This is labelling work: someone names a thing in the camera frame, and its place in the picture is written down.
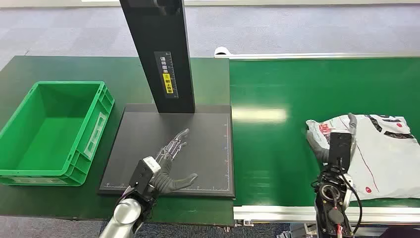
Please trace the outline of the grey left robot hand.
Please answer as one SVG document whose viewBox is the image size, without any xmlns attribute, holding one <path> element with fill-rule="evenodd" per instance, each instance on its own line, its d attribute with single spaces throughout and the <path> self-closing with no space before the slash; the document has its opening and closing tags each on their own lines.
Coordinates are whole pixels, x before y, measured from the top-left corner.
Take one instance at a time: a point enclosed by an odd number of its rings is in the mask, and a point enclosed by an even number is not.
<svg viewBox="0 0 420 238">
<path fill-rule="evenodd" d="M 184 139 L 189 134 L 189 129 L 179 132 L 167 145 L 163 146 L 157 153 L 156 162 L 160 165 L 160 171 L 154 175 L 150 184 L 155 187 L 159 193 L 168 194 L 191 186 L 197 179 L 198 174 L 192 173 L 183 179 L 173 179 L 170 177 L 170 171 L 174 159 L 182 148 L 187 144 Z"/>
</svg>

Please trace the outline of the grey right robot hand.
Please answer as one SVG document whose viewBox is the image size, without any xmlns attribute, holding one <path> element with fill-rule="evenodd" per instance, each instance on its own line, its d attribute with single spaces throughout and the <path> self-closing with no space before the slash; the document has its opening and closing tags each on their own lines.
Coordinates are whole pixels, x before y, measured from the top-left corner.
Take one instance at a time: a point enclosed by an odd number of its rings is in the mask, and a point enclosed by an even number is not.
<svg viewBox="0 0 420 238">
<path fill-rule="evenodd" d="M 354 155 L 356 147 L 356 132 L 357 132 L 357 118 L 354 114 L 348 113 L 348 123 L 344 126 L 344 132 L 351 134 L 351 147 L 350 147 L 350 161 Z M 331 122 L 318 123 L 314 120 L 307 120 L 306 125 L 308 130 L 306 132 L 306 139 L 315 154 L 315 157 L 322 163 L 328 162 L 329 149 L 330 149 L 330 133 L 331 130 L 337 129 L 332 126 Z"/>
</svg>

